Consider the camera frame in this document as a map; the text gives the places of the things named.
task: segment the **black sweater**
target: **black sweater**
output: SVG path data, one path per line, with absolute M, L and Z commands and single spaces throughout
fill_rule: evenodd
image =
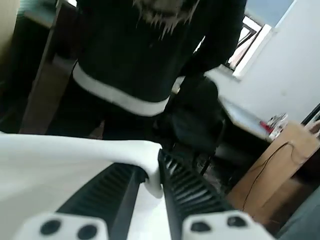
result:
M 78 60 L 82 70 L 153 103 L 170 95 L 178 76 L 204 73 L 228 60 L 238 43 L 246 5 L 246 0 L 77 2 L 91 19 Z

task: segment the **red object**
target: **red object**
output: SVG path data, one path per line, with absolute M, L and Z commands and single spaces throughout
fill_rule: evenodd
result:
M 270 134 L 274 130 L 273 127 L 269 127 L 266 122 L 260 121 L 260 125 Z

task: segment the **black chair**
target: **black chair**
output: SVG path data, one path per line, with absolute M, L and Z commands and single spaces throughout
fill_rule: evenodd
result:
M 156 126 L 160 136 L 172 141 L 169 152 L 176 143 L 193 149 L 193 167 L 201 153 L 210 156 L 200 172 L 203 175 L 226 130 L 216 84 L 203 75 L 186 77 Z

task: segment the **white stripe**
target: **white stripe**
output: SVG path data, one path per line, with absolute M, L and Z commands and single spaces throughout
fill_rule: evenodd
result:
M 152 117 L 162 113 L 169 101 L 169 97 L 160 102 L 149 102 L 131 96 L 113 86 L 95 80 L 86 74 L 77 63 L 72 72 L 74 80 L 85 90 L 130 113 Z

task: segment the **black cable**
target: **black cable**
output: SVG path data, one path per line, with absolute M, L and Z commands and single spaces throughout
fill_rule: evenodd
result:
M 251 190 L 252 190 L 252 188 L 254 187 L 256 181 L 258 180 L 258 178 L 259 178 L 259 177 L 261 176 L 261 174 L 264 172 L 264 170 L 265 170 L 265 168 L 267 167 L 269 161 L 272 159 L 272 157 L 273 157 L 274 155 L 276 155 L 277 152 L 279 152 L 282 148 L 284 148 L 284 147 L 287 146 L 288 144 L 289 144 L 288 141 L 285 142 L 284 144 L 282 144 L 280 147 L 278 147 L 277 150 L 275 150 L 275 151 L 271 154 L 271 156 L 270 156 L 268 159 L 266 159 L 266 160 L 263 162 L 262 165 L 259 165 L 259 166 L 255 167 L 253 170 L 250 171 L 250 172 L 252 172 L 252 171 L 256 170 L 257 168 L 260 168 L 260 167 L 262 167 L 262 166 L 264 165 L 263 168 L 262 168 L 262 170 L 259 172 L 259 174 L 258 174 L 258 175 L 256 176 L 256 178 L 254 179 L 254 181 L 253 181 L 253 183 L 252 183 L 252 185 L 251 185 L 251 187 L 250 187 L 250 190 L 249 190 L 248 194 L 246 195 L 246 197 L 245 197 L 245 199 L 244 199 L 243 206 L 242 206 L 242 211 L 245 210 L 246 203 L 247 203 L 248 197 L 249 197 L 249 195 L 250 195 L 250 193 L 251 193 Z
M 264 170 L 265 170 L 265 168 L 267 167 L 269 161 L 272 159 L 272 157 L 273 157 L 279 150 L 283 149 L 283 148 L 284 148 L 285 146 L 287 146 L 287 145 L 289 145 L 289 146 L 292 147 L 292 151 L 291 151 L 291 161 L 292 161 L 294 164 L 297 164 L 297 165 L 302 165 L 302 164 L 305 163 L 304 161 L 303 161 L 303 162 L 295 162 L 295 161 L 294 161 L 294 159 L 293 159 L 293 154 L 294 154 L 294 150 L 295 150 L 296 147 L 295 147 L 291 142 L 287 141 L 287 142 L 285 142 L 284 144 L 282 144 L 280 147 L 278 147 L 277 150 L 275 150 L 275 151 L 272 153 L 272 155 L 271 155 L 268 159 L 266 159 L 261 165 L 259 165 L 259 166 L 255 167 L 254 169 L 248 171 L 248 173 L 251 173 L 251 172 L 253 172 L 254 170 L 256 170 L 256 169 L 258 169 L 258 168 L 260 168 L 260 167 L 263 166 L 262 170 L 259 172 L 259 174 L 258 174 L 258 175 L 256 176 L 256 178 L 254 179 L 254 181 L 253 181 L 253 183 L 252 183 L 252 185 L 251 185 L 251 187 L 250 187 L 250 190 L 249 190 L 248 194 L 246 195 L 246 197 L 245 197 L 245 199 L 244 199 L 243 206 L 242 206 L 242 211 L 245 210 L 246 203 L 247 203 L 248 197 L 249 197 L 249 195 L 250 195 L 250 193 L 251 193 L 251 191 L 252 191 L 252 188 L 254 187 L 256 181 L 258 180 L 258 178 L 259 178 L 259 177 L 261 176 L 261 174 L 264 172 Z M 309 158 L 312 156 L 312 155 L 310 155 L 310 156 L 308 156 L 308 157 L 305 157 L 305 156 L 301 155 L 301 153 L 299 153 L 299 155 L 301 156 L 301 158 L 303 158 L 303 159 L 305 159 L 305 160 L 309 159 Z

